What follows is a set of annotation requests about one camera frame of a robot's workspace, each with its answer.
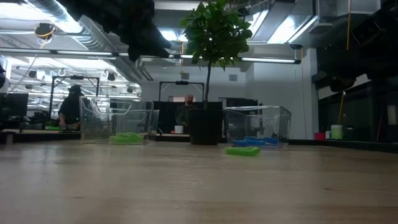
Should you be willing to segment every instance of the plant leaves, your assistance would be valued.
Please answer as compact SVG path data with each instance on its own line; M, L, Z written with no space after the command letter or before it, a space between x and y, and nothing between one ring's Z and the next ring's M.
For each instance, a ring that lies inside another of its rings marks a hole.
M211 19L210 11L205 11L205 12L203 13L203 16L204 16L206 19Z
M252 36L250 22L239 18L236 11L227 11L227 0L216 0L208 5L200 3L196 11L185 18L186 54L194 55L192 63L211 61L225 69L238 62L238 54L247 52L247 39Z
M244 22L241 26L242 29L247 30L251 26L250 22Z
M225 6L225 0L218 0L218 1L217 1L217 4L218 4L219 6L221 6L221 7L224 7L224 6Z
M196 9L196 12L202 12L203 10L205 10L205 5L202 2L200 2Z
M180 22L180 26L181 26L181 27L186 27L187 24L188 24L188 20L186 20L186 19L184 19L184 20L182 20L182 21Z

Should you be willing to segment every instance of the black plant pot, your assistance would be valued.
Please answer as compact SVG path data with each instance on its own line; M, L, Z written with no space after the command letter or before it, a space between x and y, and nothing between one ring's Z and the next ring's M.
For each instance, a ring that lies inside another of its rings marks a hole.
M223 129L223 112L218 110L187 111L191 144L217 145Z

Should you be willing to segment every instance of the green foam block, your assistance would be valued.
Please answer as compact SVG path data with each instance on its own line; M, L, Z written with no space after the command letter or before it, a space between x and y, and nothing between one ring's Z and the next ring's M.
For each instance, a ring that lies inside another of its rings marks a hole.
M225 153L239 156L256 156L260 153L258 147L227 147Z
M118 133L109 137L113 144L142 144L144 137L136 133Z

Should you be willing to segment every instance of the tree trunk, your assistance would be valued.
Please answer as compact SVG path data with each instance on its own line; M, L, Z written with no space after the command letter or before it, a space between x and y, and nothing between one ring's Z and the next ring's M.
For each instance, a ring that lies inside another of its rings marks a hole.
M206 80L206 93L205 93L205 110L208 108L208 97L209 97L209 89L210 89L210 73L211 73L211 59L209 60L209 64L207 66L207 80Z

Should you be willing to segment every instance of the blue object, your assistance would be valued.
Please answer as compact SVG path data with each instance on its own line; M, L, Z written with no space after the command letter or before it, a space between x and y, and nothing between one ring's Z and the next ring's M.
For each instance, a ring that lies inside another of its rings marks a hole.
M275 138L256 138L246 136L244 140L233 140L235 146L267 146L268 144L277 146L278 139Z
M274 138L264 138L263 139L266 143L278 145L278 139Z

